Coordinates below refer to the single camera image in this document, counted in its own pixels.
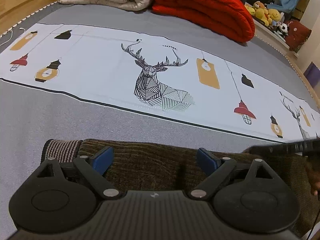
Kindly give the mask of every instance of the geometric deer illustration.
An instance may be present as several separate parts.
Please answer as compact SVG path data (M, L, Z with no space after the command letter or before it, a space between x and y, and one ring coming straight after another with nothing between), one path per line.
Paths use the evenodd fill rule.
M291 99L289 99L288 97L286 97L285 95L283 95L281 92L280 92L280 94L281 94L283 97L287 98L289 101L291 101L291 102L293 103L293 101L292 101ZM296 119L296 121L298 122L299 129L300 129L300 132L301 132L301 135L302 135L303 140L304 140L304 141L305 141L305 140L308 140L308 139L309 139L309 134L308 134L305 130L303 130L303 128L301 127L301 124L300 124L300 118L299 118L300 115L301 115L300 110L296 108L296 109L295 109L295 112L293 112L293 111L291 110L290 106L285 104L284 99L281 101L281 103L284 105L284 107L285 107L288 111L290 111L290 113L292 114L293 118Z
M141 40L138 39L136 43L129 45L126 49L123 44L121 44L122 50L134 57L136 59L135 63L142 68L134 89L134 94L139 100L150 106L161 106L163 110L172 109L185 111L190 105L194 105L193 98L188 92L169 87L159 82L157 78L157 72L166 71L169 66L181 67L185 65L188 60L181 63L180 58L173 50L177 57L176 62L170 64L168 57L166 57L165 62L158 62L158 64L153 66L148 65L140 55L142 48L136 53L131 50L131 46L140 43L140 41Z

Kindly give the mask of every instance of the red blanket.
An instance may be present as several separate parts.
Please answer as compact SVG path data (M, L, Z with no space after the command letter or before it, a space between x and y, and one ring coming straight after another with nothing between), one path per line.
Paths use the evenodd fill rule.
M155 0L153 11L174 15L234 41L254 37L252 16L240 0Z

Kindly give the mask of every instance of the mattress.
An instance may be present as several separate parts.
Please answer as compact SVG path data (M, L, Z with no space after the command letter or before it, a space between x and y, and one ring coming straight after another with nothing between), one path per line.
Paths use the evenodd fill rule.
M50 138L239 153L320 134L305 85L258 37L236 43L148 10L55 3L22 21L3 42L3 239L15 231L9 199L39 165Z

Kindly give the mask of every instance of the round pad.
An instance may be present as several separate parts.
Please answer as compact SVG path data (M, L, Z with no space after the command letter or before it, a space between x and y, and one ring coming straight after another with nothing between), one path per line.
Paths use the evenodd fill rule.
M52 234L85 222L96 208L96 198L86 187L54 177L22 185L12 196L9 212L18 227Z
M271 234L285 230L297 220L299 203L286 185L274 185L273 179L231 184L215 195L214 209L241 231Z

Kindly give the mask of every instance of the red pillow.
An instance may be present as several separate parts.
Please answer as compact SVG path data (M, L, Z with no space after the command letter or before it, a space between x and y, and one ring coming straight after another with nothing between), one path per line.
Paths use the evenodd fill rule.
M301 46L308 40L311 30L297 20L285 21L288 28L288 36L285 42L289 45L290 51L298 52Z

